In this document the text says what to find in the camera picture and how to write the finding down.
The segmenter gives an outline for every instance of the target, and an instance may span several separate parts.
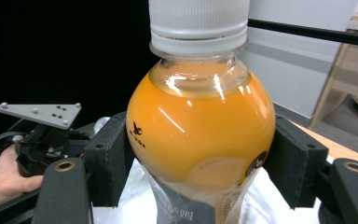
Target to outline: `plastic bottle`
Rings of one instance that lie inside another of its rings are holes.
[[[158,224],[239,223],[269,153],[272,101],[237,58],[248,10],[249,0],[149,0],[150,49],[161,59],[134,91],[126,125]]]

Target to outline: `black rod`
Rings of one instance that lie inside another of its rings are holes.
[[[358,33],[332,31],[305,26],[297,26],[272,21],[248,20],[248,26],[263,30],[276,31],[290,35],[302,35],[317,39],[330,40],[346,44],[358,45]]]

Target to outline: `ribbed cap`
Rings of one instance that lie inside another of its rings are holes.
[[[249,0],[149,0],[154,48],[170,54],[215,54],[246,42]]]

